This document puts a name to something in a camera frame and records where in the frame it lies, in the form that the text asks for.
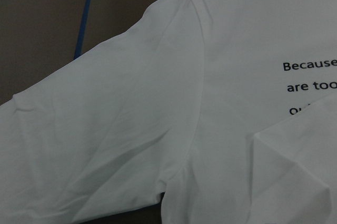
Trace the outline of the white long-sleeve printed shirt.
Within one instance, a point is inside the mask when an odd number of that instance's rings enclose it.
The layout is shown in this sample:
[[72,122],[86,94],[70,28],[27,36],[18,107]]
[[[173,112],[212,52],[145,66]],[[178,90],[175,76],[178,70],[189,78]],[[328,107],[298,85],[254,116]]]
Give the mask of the white long-sleeve printed shirt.
[[1,223],[336,223],[336,0],[158,0],[1,106]]

